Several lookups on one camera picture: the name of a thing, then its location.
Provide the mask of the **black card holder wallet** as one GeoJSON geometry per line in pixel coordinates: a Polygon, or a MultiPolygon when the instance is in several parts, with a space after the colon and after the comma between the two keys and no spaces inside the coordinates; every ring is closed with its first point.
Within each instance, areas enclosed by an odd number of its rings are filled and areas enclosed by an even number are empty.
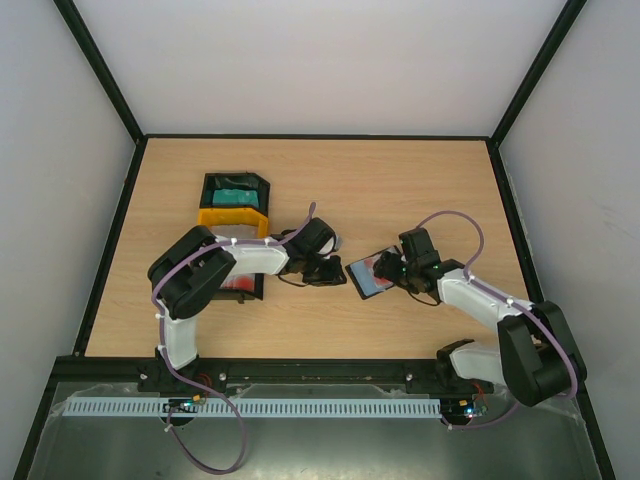
{"type": "Polygon", "coordinates": [[[396,246],[390,246],[345,267],[362,300],[367,300],[394,287],[391,281],[374,275],[374,264],[385,252],[398,253],[399,249],[396,246]]]}

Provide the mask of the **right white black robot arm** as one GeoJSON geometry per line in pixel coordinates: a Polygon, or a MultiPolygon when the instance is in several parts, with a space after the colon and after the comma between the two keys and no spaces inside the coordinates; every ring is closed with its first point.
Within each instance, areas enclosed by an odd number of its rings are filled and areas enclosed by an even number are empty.
{"type": "Polygon", "coordinates": [[[400,247],[380,255],[373,274],[410,294],[425,293],[454,307],[497,335],[498,346],[473,340],[441,351],[436,379],[455,392],[470,379],[506,387],[533,407],[557,395],[573,395],[587,369],[560,306],[519,299],[478,279],[461,262],[440,258],[424,228],[399,235],[400,247]]]}

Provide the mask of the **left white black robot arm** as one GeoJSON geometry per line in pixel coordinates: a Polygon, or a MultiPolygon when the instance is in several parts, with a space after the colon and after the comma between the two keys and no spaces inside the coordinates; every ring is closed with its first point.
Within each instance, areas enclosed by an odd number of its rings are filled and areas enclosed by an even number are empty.
{"type": "Polygon", "coordinates": [[[230,276],[300,274],[304,286],[346,282],[338,234],[323,220],[308,218],[295,230],[264,238],[215,235],[195,226],[147,271],[160,323],[158,351],[174,370],[197,358],[197,315],[230,276]]]}

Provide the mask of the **red white credit card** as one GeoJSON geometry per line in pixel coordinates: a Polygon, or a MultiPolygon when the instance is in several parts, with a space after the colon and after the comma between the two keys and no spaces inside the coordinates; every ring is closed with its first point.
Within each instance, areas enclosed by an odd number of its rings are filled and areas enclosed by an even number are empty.
{"type": "Polygon", "coordinates": [[[393,287],[391,281],[377,277],[374,273],[374,266],[381,256],[382,254],[378,253],[363,260],[362,284],[368,289],[382,290],[393,287]]]}

